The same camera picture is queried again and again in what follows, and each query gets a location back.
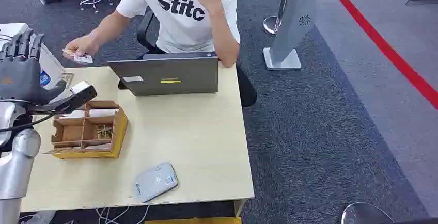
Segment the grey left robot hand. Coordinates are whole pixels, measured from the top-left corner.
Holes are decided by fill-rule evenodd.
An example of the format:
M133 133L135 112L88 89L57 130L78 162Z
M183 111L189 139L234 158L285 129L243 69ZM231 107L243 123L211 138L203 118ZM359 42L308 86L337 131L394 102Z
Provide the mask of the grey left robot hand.
M1 48L1 100L20 100L41 106L66 88L62 79L51 89L40 84L40 54L45 34L31 40L33 34L33 29L16 34Z

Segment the person's right hand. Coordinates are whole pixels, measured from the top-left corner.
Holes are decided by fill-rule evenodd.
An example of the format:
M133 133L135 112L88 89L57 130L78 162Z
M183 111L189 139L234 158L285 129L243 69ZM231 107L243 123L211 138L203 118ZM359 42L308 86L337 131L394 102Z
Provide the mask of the person's right hand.
M63 49L63 57L74 60L74 55L94 56L99 50L100 46L101 44L93 34L87 34L69 42Z

